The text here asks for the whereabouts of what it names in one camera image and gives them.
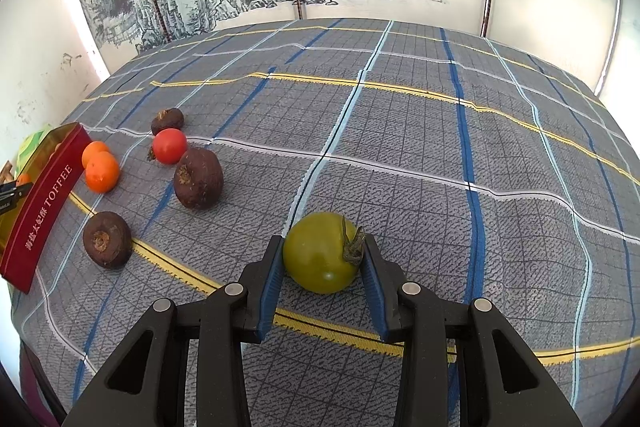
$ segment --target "red tomato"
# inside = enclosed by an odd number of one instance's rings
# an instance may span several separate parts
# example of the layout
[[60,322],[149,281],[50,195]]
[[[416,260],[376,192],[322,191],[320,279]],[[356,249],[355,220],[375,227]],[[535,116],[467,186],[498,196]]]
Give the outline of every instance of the red tomato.
[[187,137],[178,129],[165,129],[156,134],[151,147],[160,163],[174,165],[187,152]]

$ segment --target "metal screw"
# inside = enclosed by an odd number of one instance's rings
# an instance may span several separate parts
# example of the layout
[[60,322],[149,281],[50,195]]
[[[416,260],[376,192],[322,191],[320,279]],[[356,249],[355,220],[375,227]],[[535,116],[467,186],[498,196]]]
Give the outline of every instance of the metal screw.
[[493,305],[491,304],[491,301],[489,299],[481,297],[474,301],[474,306],[479,312],[487,312],[492,308]]
[[227,295],[240,295],[244,291],[244,286],[239,282],[232,282],[225,286],[225,293]]
[[171,301],[169,299],[158,299],[154,302],[154,309],[157,312],[165,312],[171,307]]
[[407,295],[418,295],[420,285],[417,282],[406,282],[402,285],[402,291]]

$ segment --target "white stripe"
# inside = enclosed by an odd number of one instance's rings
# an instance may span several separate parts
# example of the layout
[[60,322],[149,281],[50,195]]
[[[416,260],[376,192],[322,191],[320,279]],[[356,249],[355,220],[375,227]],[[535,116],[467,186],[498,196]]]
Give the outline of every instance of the white stripe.
[[[150,134],[151,134],[151,131],[149,131],[148,133],[143,135],[142,138],[137,140],[137,142],[135,142],[131,147],[129,147],[129,149],[127,150],[127,152],[125,153],[125,155],[123,156],[123,158],[122,158],[122,160],[120,162],[120,168],[121,169],[124,167],[124,164],[127,161],[127,158],[129,158],[129,154],[131,154],[132,150],[135,149],[135,147],[137,147],[142,142],[142,140],[147,138]],[[91,218],[91,216],[95,212],[96,208],[98,208],[98,205],[102,201],[102,197],[103,197],[103,194],[100,194],[100,196],[97,197],[97,199],[95,200],[94,205],[91,207],[91,212],[89,214],[87,214],[86,216],[84,216],[84,219],[82,220],[82,223],[78,227],[78,230],[76,230],[76,233],[74,235],[73,240],[71,241],[71,244],[66,249],[66,253],[65,253],[65,256],[64,256],[64,258],[62,260],[62,263],[60,264],[60,266],[58,267],[58,270],[56,271],[56,275],[55,275],[55,277],[53,279],[53,284],[51,285],[51,288],[48,291],[46,291],[45,288],[44,288],[44,284],[42,285],[42,292],[43,292],[44,297],[38,302],[36,307],[22,321],[22,325],[20,326],[20,329],[22,330],[22,334],[23,335],[24,335],[24,325],[27,323],[29,318],[31,318],[31,316],[38,310],[38,308],[40,306],[42,306],[42,304],[44,302],[48,302],[49,296],[56,289],[56,286],[58,285],[58,281],[60,281],[60,277],[62,276],[62,271],[65,268],[66,263],[68,262],[69,258],[71,257],[71,253],[73,252],[73,249],[75,248],[76,243],[78,242],[78,238],[80,237],[80,234],[82,233],[82,230],[84,230],[84,226],[86,225],[87,221],[89,221],[89,219]]]
[[[293,48],[298,48],[300,50],[323,50],[323,51],[345,51],[345,52],[357,52],[357,53],[370,53],[373,50],[363,50],[363,49],[357,49],[357,48],[327,48],[327,47],[316,47],[316,46],[303,46],[302,44],[297,44],[295,42],[289,43],[289,44],[281,44],[279,46],[274,46],[271,48],[260,48],[260,49],[255,49],[255,50],[235,50],[235,51],[228,51],[228,52],[217,52],[217,53],[210,53],[210,54],[193,54],[194,57],[214,57],[217,55],[232,55],[232,54],[245,54],[249,51],[253,51],[253,52],[262,52],[262,51],[274,51],[274,50],[279,50],[281,48],[288,48],[288,47],[293,47]],[[507,78],[503,78],[501,76],[498,76],[496,74],[493,73],[488,73],[487,71],[482,71],[482,70],[478,70],[476,68],[471,68],[469,66],[465,66],[464,64],[457,62],[455,60],[442,60],[439,58],[429,58],[429,57],[420,57],[418,55],[408,55],[408,54],[402,54],[402,53],[394,53],[394,52],[382,52],[380,51],[380,55],[389,55],[392,57],[401,57],[401,58],[410,58],[412,60],[423,60],[425,62],[432,62],[434,64],[454,64],[455,66],[462,68],[463,70],[466,71],[473,71],[474,73],[479,73],[479,74],[484,74],[485,76],[494,78],[495,80],[500,80],[501,82],[506,82],[507,84],[510,84],[511,86],[513,86],[513,82],[511,82],[509,79]],[[169,62],[161,62],[160,64],[152,64],[149,66],[146,66],[145,68],[141,68],[141,70],[144,69],[148,69],[148,68],[155,68],[156,66],[160,66],[162,64],[173,64],[174,62],[179,62],[181,60],[187,60],[186,58],[175,58],[174,60],[171,60]],[[527,86],[520,86],[522,89],[526,89],[530,92],[534,92],[535,94],[538,94],[540,96],[544,96],[545,98],[551,100],[552,102],[555,102],[559,105],[562,105],[562,107],[566,107],[572,111],[574,111],[576,114],[580,114],[581,116],[587,118],[588,120],[591,120],[594,124],[602,127],[604,130],[606,130],[607,132],[611,132],[614,134],[614,136],[617,136],[618,138],[620,138],[621,140],[625,141],[626,143],[628,143],[628,141],[626,140],[626,138],[624,136],[621,136],[620,134],[613,132],[611,130],[609,130],[604,123],[600,123],[597,120],[594,120],[593,118],[591,118],[589,115],[581,112],[578,109],[575,109],[573,107],[571,107],[570,105],[567,105],[566,103],[562,102],[561,100],[558,100],[544,92],[538,91],[537,89],[533,89],[532,87],[527,87]]]
[[[578,86],[575,85],[575,82],[572,81],[571,77],[569,75],[567,75],[566,73],[564,73],[564,76],[566,77],[566,79],[571,82],[572,84],[574,84],[574,87],[577,89]],[[593,107],[593,103],[591,103],[591,100],[589,99],[588,96],[586,96],[583,92],[580,91],[580,94],[582,95],[582,97],[585,99],[585,101],[587,102],[587,104],[589,104],[589,107],[591,107],[591,110],[595,113],[595,115],[598,117],[598,119],[602,122],[602,126],[604,127],[604,120],[602,119],[601,115],[599,112],[597,112],[596,108]],[[626,171],[627,172],[631,172],[631,167],[629,166],[629,163],[626,161],[625,157],[622,155],[622,152],[620,151],[620,147],[618,147],[618,143],[616,142],[616,140],[613,138],[613,135],[615,133],[613,133],[613,131],[610,131],[609,129],[607,129],[606,127],[604,127],[604,129],[607,131],[607,134],[609,135],[609,139],[613,142],[613,146],[616,148],[616,151],[618,151],[618,155],[620,156],[620,158],[622,159],[622,161],[625,163],[625,167],[626,167]],[[636,192],[636,198],[638,198],[638,201],[640,202],[640,192],[638,192],[638,186],[635,183],[631,183],[631,185],[634,188],[634,191]]]
[[[185,51],[183,51],[180,55],[178,55],[176,58],[180,58],[182,57],[184,54],[189,53],[192,49],[194,49],[198,44],[200,44],[199,42],[196,42],[193,46],[187,48]],[[146,77],[144,80],[140,80],[140,82],[138,83],[138,85],[136,85],[135,89],[138,89],[142,84],[144,84],[145,82],[148,82],[149,79],[152,76],[155,76],[156,74],[160,73],[160,71],[164,70],[165,67],[167,67],[169,64],[171,64],[170,62],[163,65],[161,68],[159,68],[158,70],[154,71],[153,73],[151,73],[148,77]],[[115,105],[122,100],[122,98],[117,99],[115,102],[113,102],[110,107],[107,109],[107,112],[102,116],[102,118],[100,118],[100,120],[98,121],[98,123],[96,125],[100,125],[106,118],[107,116],[109,116],[109,113],[111,112],[111,110],[115,107]]]
[[[110,134],[113,133],[121,133],[126,134],[127,136],[132,137],[140,137],[146,136],[144,133],[134,131],[126,128],[118,128],[114,129],[111,127],[88,127],[84,126],[85,129],[89,132],[107,132]],[[273,156],[282,156],[282,157],[293,157],[293,158],[306,158],[310,160],[315,160],[322,156],[320,152],[309,152],[303,151],[299,149],[286,149],[275,147],[271,145],[260,145],[254,144],[250,142],[246,142],[244,140],[238,140],[235,138],[209,138],[207,136],[188,136],[187,139],[189,142],[199,142],[204,145],[217,143],[220,145],[226,145],[228,147],[233,147],[240,150],[251,151],[262,154],[269,154]],[[340,163],[344,165],[349,165],[353,167],[357,167],[360,169],[375,171],[375,172],[387,172],[389,174],[395,174],[398,176],[404,176],[408,178],[418,178],[421,180],[430,181],[433,183],[437,183],[440,185],[447,185],[449,187],[459,188],[461,190],[472,190],[485,196],[489,196],[496,201],[509,201],[509,200],[541,200],[541,201],[552,201],[561,205],[565,210],[569,211],[571,214],[574,214],[580,222],[586,227],[590,227],[590,229],[598,230],[599,232],[605,233],[617,239],[623,239],[630,243],[634,243],[635,245],[640,245],[640,237],[635,235],[631,235],[626,232],[622,232],[621,230],[614,229],[609,225],[602,225],[589,217],[583,216],[578,213],[574,208],[572,208],[571,204],[566,201],[562,196],[558,194],[554,194],[553,192],[549,192],[548,190],[529,190],[529,189],[514,189],[514,190],[495,190],[491,187],[486,187],[485,185],[479,185],[475,183],[467,183],[463,180],[456,180],[453,178],[446,178],[443,176],[436,176],[435,174],[427,174],[426,172],[412,171],[408,169],[403,169],[401,167],[395,167],[391,165],[386,165],[382,163],[372,162],[370,160],[362,160],[360,158],[353,158],[351,156],[342,156],[335,154],[327,154],[326,159],[333,163]]]
[[[157,66],[156,66],[156,65],[154,65],[154,64],[150,64],[149,66],[146,66],[146,67],[147,67],[147,68],[149,68],[149,69],[151,69],[151,68],[156,68]],[[126,74],[131,74],[131,72],[132,72],[132,70],[129,70],[129,71],[126,71],[125,73],[122,73],[122,74],[120,74],[120,75],[118,75],[118,76],[125,76]],[[137,85],[134,89],[138,89],[138,88],[139,88],[139,87],[140,87],[140,86],[141,86],[141,85],[142,85],[146,80],[149,80],[152,76],[153,76],[153,75],[148,76],[148,77],[146,77],[146,79],[145,79],[145,80],[142,80],[142,82],[139,82],[139,83],[138,83],[138,85]],[[101,94],[107,94],[107,91],[108,91],[108,90],[110,90],[110,89],[111,89],[111,87],[113,87],[113,84],[115,84],[115,82],[110,82],[110,83],[109,83],[109,85],[104,89],[104,91],[103,91]],[[87,109],[89,109],[92,105],[94,105],[94,102],[96,102],[97,100],[100,100],[100,96],[99,96],[99,95],[98,95],[98,96],[96,96],[96,98],[95,98],[94,100],[89,101],[88,105],[87,105],[87,106],[82,110],[82,112],[81,112],[77,117],[75,117],[75,118],[74,118],[74,120],[78,121],[78,120],[79,120],[79,118],[80,118],[82,115],[84,115],[84,112],[85,112]],[[113,105],[111,105],[111,107],[109,108],[109,111],[113,108],[113,106],[114,106],[114,105],[115,105],[115,102],[113,103]]]
[[53,335],[58,339],[60,344],[62,344],[71,354],[76,357],[76,359],[82,360],[85,367],[91,372],[92,375],[95,375],[98,370],[95,368],[95,365],[89,360],[87,354],[77,347],[73,342],[71,342],[59,329],[53,320],[53,315],[51,314],[50,304],[49,304],[49,296],[47,295],[44,289],[44,282],[42,281],[42,275],[40,275],[40,270],[36,268],[36,279],[38,280],[38,285],[42,290],[42,294],[44,295],[45,300],[45,316],[47,318],[47,322],[49,323],[49,329],[51,329]]
[[237,62],[238,60],[240,60],[242,57],[244,57],[246,54],[248,54],[249,52],[252,52],[254,49],[256,49],[258,46],[260,46],[260,44],[262,44],[263,42],[268,41],[269,39],[271,39],[271,37],[273,37],[274,35],[276,35],[277,33],[279,33],[280,31],[282,31],[284,28],[287,28],[288,26],[291,26],[295,21],[289,21],[288,23],[286,23],[284,26],[281,26],[280,28],[278,28],[276,31],[270,33],[269,35],[267,35],[265,38],[263,38],[260,42],[257,42],[256,44],[254,44],[251,48],[249,48],[248,50],[242,52],[241,55],[238,55],[238,57],[234,58],[233,60],[230,60],[229,62],[227,62],[224,66],[222,66],[218,71],[216,71],[215,73],[213,73],[211,76],[208,76],[207,78],[205,78],[202,83],[196,87],[195,89],[193,89],[187,96],[185,96],[179,103],[178,105],[176,105],[175,107],[180,107],[183,103],[186,103],[194,94],[196,94],[200,89],[202,89],[202,87],[205,85],[205,83],[208,80],[211,80],[212,78],[218,76],[220,73],[222,73],[224,70],[226,70],[226,68],[228,68],[229,66],[231,66],[233,63]]
[[169,64],[175,64],[176,62],[181,62],[183,60],[188,60],[189,57],[184,57],[184,58],[173,58],[172,60],[168,60],[166,62],[155,62],[153,64],[148,64],[146,66],[140,66],[137,68],[132,68],[129,71],[125,71],[124,73],[118,73],[118,74],[112,74],[111,78],[120,78],[122,76],[127,76],[128,74],[131,73],[139,73],[140,71],[144,71],[144,70],[150,70],[151,68],[158,68],[160,66],[168,66]]
[[[536,127],[538,128],[539,133],[540,133],[540,138],[542,139],[542,145],[545,148],[546,155],[548,156],[549,161],[551,162],[551,166],[553,167],[554,171],[556,172],[556,176],[558,177],[558,181],[560,182],[560,185],[562,186],[562,190],[564,190],[564,195],[565,195],[566,199],[569,201],[569,204],[571,205],[572,221],[574,222],[574,232],[575,232],[575,236],[578,239],[578,242],[580,243],[580,247],[582,248],[582,252],[584,254],[584,262],[585,262],[584,280],[582,282],[582,289],[581,289],[581,292],[580,292],[580,299],[578,300],[578,306],[575,309],[574,353],[577,353],[578,350],[580,349],[580,330],[582,329],[582,320],[584,318],[584,310],[585,310],[585,308],[587,306],[587,299],[588,299],[588,296],[589,296],[589,291],[591,289],[591,276],[592,276],[592,272],[593,272],[593,263],[591,261],[591,255],[589,254],[589,251],[587,250],[587,246],[585,245],[584,241],[582,240],[582,236],[580,235],[580,227],[578,225],[578,219],[576,217],[577,212],[575,211],[575,205],[574,205],[574,202],[571,199],[571,194],[569,193],[569,189],[567,188],[566,184],[564,183],[564,178],[562,177],[562,173],[560,172],[560,168],[558,167],[558,163],[556,163],[556,158],[555,158],[555,156],[553,154],[553,151],[551,149],[551,145],[548,142],[548,139],[546,138],[546,135],[542,131],[542,124],[540,123],[540,116],[538,114],[538,108],[536,107],[536,105],[533,102],[531,102],[527,98],[527,95],[524,93],[524,91],[520,87],[520,84],[518,83],[518,80],[516,79],[514,74],[511,73],[511,70],[507,66],[507,63],[502,59],[502,57],[498,53],[498,50],[496,50],[494,48],[494,45],[491,43],[491,41],[489,39],[484,39],[484,40],[491,46],[491,49],[494,51],[495,55],[500,59],[500,62],[502,63],[502,66],[504,67],[504,69],[507,71],[507,73],[511,77],[511,80],[513,80],[513,82],[515,83],[516,88],[518,89],[518,92],[520,93],[521,97],[523,97],[523,99],[526,100],[527,103],[529,103],[529,105],[531,107],[531,112],[532,112],[532,115],[533,115],[533,120],[534,120],[534,122],[536,124]],[[571,406],[575,408],[575,405],[576,405],[577,400],[578,400],[578,393],[579,393],[579,387],[580,387],[580,362],[578,361],[578,356],[574,356],[574,360],[573,360],[573,363],[572,363],[572,369],[573,369],[573,378],[572,378],[572,390],[571,390],[571,401],[570,402],[571,402]]]
[[[144,64],[147,60],[149,60],[150,58],[153,58],[153,56],[161,51],[168,51],[170,49],[169,44],[166,42],[165,44],[162,44],[156,51],[154,51],[153,53],[149,53],[148,55],[138,55],[138,57],[132,58],[126,65],[127,66],[133,66],[133,62],[135,60],[142,60],[142,62],[140,62],[140,64]],[[154,65],[153,64],[149,64],[147,66],[147,68],[152,68]],[[118,74],[112,74],[111,78],[119,78],[121,76],[126,76],[127,74],[131,74],[131,73],[135,73],[137,71],[142,71],[145,68],[139,67],[138,68],[129,68],[127,71],[123,71],[122,73],[118,73]]]
[[351,112],[353,110],[353,107],[355,106],[355,103],[358,101],[358,97],[360,96],[360,92],[362,91],[362,86],[364,85],[365,80],[367,78],[367,73],[375,65],[376,59],[380,54],[380,50],[382,49],[382,46],[384,46],[385,44],[386,38],[389,35],[389,31],[391,30],[391,26],[393,26],[393,24],[394,24],[393,21],[389,21],[386,24],[386,28],[383,31],[382,35],[380,36],[380,39],[378,40],[378,44],[376,45],[371,56],[369,57],[367,64],[365,65],[364,69],[358,72],[358,83],[355,86],[353,86],[353,88],[351,88],[351,93],[347,97],[347,100],[345,101],[344,105],[342,106],[340,115],[338,115],[338,119],[336,120],[333,129],[331,133],[329,133],[329,136],[324,144],[324,147],[322,147],[321,156],[316,158],[316,160],[313,163],[311,163],[304,177],[302,178],[302,182],[300,183],[300,186],[298,187],[298,191],[296,192],[296,197],[293,198],[293,201],[291,202],[291,206],[289,208],[289,214],[287,215],[287,220],[284,224],[284,228],[282,229],[283,236],[286,236],[287,233],[289,232],[289,229],[292,227],[292,225],[298,220],[300,220],[300,218],[302,218],[303,213],[305,211],[306,202],[309,198],[309,195],[311,195],[311,191],[313,190],[314,185],[316,184],[316,180],[318,179],[318,176],[322,171],[322,167],[326,162],[325,156],[333,153],[335,147],[338,145],[338,142],[340,141],[340,137],[342,136],[342,133],[347,125],[347,122],[351,117]]

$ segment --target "tomato stem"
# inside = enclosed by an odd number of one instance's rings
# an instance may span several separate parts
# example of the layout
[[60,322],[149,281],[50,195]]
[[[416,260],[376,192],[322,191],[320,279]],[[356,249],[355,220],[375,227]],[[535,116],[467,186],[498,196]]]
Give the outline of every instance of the tomato stem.
[[342,216],[342,258],[353,266],[359,266],[362,262],[364,254],[362,244],[364,243],[365,233],[362,227],[357,227],[353,239],[349,239],[347,235],[347,222]]

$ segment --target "yellow stripe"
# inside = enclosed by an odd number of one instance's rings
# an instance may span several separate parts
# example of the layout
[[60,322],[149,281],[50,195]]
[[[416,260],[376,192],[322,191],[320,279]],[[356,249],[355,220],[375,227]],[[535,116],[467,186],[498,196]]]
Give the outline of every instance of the yellow stripe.
[[[69,199],[85,214],[94,214],[91,207],[82,201],[74,192],[69,194]],[[206,275],[198,273],[195,270],[178,263],[175,259],[172,259],[137,238],[133,239],[133,244],[133,250],[139,254],[140,257],[143,257],[149,263],[158,266],[161,270],[174,277],[174,279],[184,282],[186,285],[189,285],[205,295],[209,295],[222,286],[220,283],[206,277]],[[318,337],[336,344],[344,344],[364,351],[378,353],[380,355],[402,357],[402,344],[385,344],[375,333],[332,324],[312,317],[307,317],[306,315],[301,315],[296,312],[284,310],[282,308],[276,309],[273,323],[276,326],[297,331],[304,335]],[[634,337],[632,339],[614,343],[585,346],[578,350],[578,358],[593,359],[595,357],[604,357],[606,355],[621,353],[627,349],[638,346],[640,346],[640,337]],[[568,363],[574,359],[574,351],[572,349],[553,349],[536,351],[534,353],[540,359],[540,362],[547,366]],[[455,348],[448,351],[447,360],[449,362],[455,362]]]
[[82,101],[93,102],[94,100],[98,100],[98,98],[109,98],[110,96],[118,96],[120,94],[129,94],[130,92],[142,91],[143,89],[144,87],[139,87],[138,89],[129,89],[127,91],[110,92],[109,94],[99,94],[98,96],[94,96],[93,98],[86,98]]
[[[215,41],[218,39],[223,39],[226,37],[238,37],[238,36],[242,36],[242,35],[252,35],[252,34],[258,34],[258,33],[271,33],[276,31],[277,28],[270,28],[270,29],[264,29],[264,30],[252,30],[252,31],[248,31],[248,32],[238,32],[238,33],[226,33],[224,35],[219,35],[219,36],[215,36],[215,37],[209,37],[206,39],[202,39],[201,41],[197,41],[197,42],[185,42],[183,44],[177,44],[176,46],[172,46],[171,48],[167,48],[165,50],[158,50],[156,52],[152,52],[149,54],[144,55],[145,58],[150,57],[151,55],[155,55],[157,53],[162,53],[162,52],[166,52],[169,50],[174,50],[176,48],[181,48],[184,46],[191,46],[192,44],[202,44],[203,42],[210,42],[210,41]],[[366,29],[366,28],[337,28],[337,27],[333,27],[333,28],[329,28],[328,26],[304,26],[304,27],[299,27],[299,28],[283,28],[280,31],[281,32],[295,32],[295,31],[300,31],[300,30],[340,30],[340,31],[349,31],[349,32],[370,32],[370,33],[382,33],[383,30],[373,30],[373,29]],[[404,37],[414,37],[416,39],[427,39],[430,41],[434,41],[434,42],[444,42],[442,39],[438,39],[435,37],[427,37],[424,35],[413,35],[411,33],[402,33],[402,32],[389,32],[393,35],[401,35]],[[497,55],[491,53],[491,52],[487,52],[484,50],[479,50],[477,48],[474,48],[472,46],[467,46],[466,44],[461,44],[459,42],[452,42],[452,41],[447,41],[449,42],[449,44],[453,44],[455,46],[460,46],[462,48],[466,48],[468,50],[472,50],[478,53],[481,53],[483,55],[487,55],[489,57],[494,57],[494,58],[498,58]],[[566,89],[572,90],[574,92],[576,92],[577,94],[584,96],[586,99],[590,100],[591,102],[595,103],[596,105],[599,105],[600,107],[604,107],[604,105],[600,102],[600,100],[597,100],[595,98],[591,98],[590,96],[585,95],[583,92],[581,92],[578,89],[575,89],[575,87],[573,86],[569,86],[568,84],[565,84],[564,82],[558,80],[556,77],[551,76],[550,74],[545,74],[542,73],[541,71],[537,70],[536,68],[533,68],[531,66],[528,66],[526,64],[523,64],[522,62],[518,62],[517,60],[511,60],[509,58],[502,58],[505,62],[509,62],[510,64],[515,64],[516,66],[520,66],[523,68],[526,68],[527,70],[533,71],[535,73],[539,73],[542,74],[543,76],[546,76],[547,78],[556,81],[558,84],[561,84],[562,86],[566,87]],[[87,99],[87,100],[83,100],[83,102],[90,102],[92,100],[96,100],[96,98],[91,98],[91,99]]]
[[[358,83],[357,80],[350,80],[348,78],[327,78],[327,77],[322,77],[322,76],[307,76],[304,74],[290,74],[290,73],[271,73],[269,75],[267,75],[266,73],[260,73],[260,72],[255,72],[255,73],[248,73],[245,76],[242,76],[240,78],[232,78],[229,80],[206,80],[206,81],[202,81],[202,80],[192,80],[192,81],[185,81],[185,82],[172,82],[172,83],[167,83],[167,84],[161,84],[160,82],[154,80],[153,82],[151,82],[151,84],[153,86],[163,86],[163,87],[175,87],[175,86],[199,86],[200,84],[202,84],[204,82],[205,85],[213,85],[213,84],[228,84],[230,82],[236,82],[238,80],[241,80],[242,78],[246,78],[248,76],[257,76],[259,78],[275,78],[277,80],[292,80],[295,82],[311,82],[313,84],[332,84],[335,86],[354,86]],[[460,100],[457,99],[454,96],[450,96],[448,94],[444,94],[441,92],[435,92],[435,91],[430,91],[430,90],[425,90],[425,89],[418,89],[417,87],[406,87],[406,86],[396,86],[395,84],[382,84],[380,82],[366,82],[364,84],[362,84],[362,87],[367,87],[369,89],[380,89],[380,90],[387,90],[387,91],[393,91],[393,92],[400,92],[403,94],[411,94],[414,96],[421,96],[423,98],[430,98],[432,100],[440,100],[441,102],[447,102],[447,103],[460,103],[462,105],[464,105],[465,107],[471,108],[475,111],[478,112],[490,112],[493,114],[498,114],[500,116],[503,116],[505,118],[507,118],[508,120],[512,121],[513,123],[517,123],[518,125],[523,126],[526,129],[529,129],[530,131],[536,132],[536,133],[542,133],[545,136],[559,141],[561,143],[564,143],[565,145],[569,145],[571,147],[576,148],[578,151],[586,154],[587,156],[593,158],[594,160],[599,160],[602,163],[604,163],[605,165],[608,165],[609,167],[611,167],[612,169],[615,169],[616,171],[618,171],[620,174],[622,174],[623,176],[626,176],[626,178],[628,178],[629,180],[631,180],[632,182],[634,182],[636,185],[640,185],[640,180],[636,179],[633,174],[631,174],[631,172],[626,171],[625,169],[619,167],[618,165],[616,165],[615,163],[613,163],[611,160],[600,156],[599,154],[594,153],[593,151],[586,149],[585,147],[583,147],[582,145],[574,142],[573,140],[570,140],[568,138],[565,138],[564,136],[560,136],[559,134],[553,133],[551,131],[545,131],[540,129],[539,127],[532,125],[530,123],[527,123],[525,121],[522,120],[518,120],[517,118],[511,116],[510,114],[507,114],[499,109],[494,109],[492,107],[486,107],[484,105],[476,105],[474,102],[471,102],[469,100],[465,100],[464,98],[461,98]]]

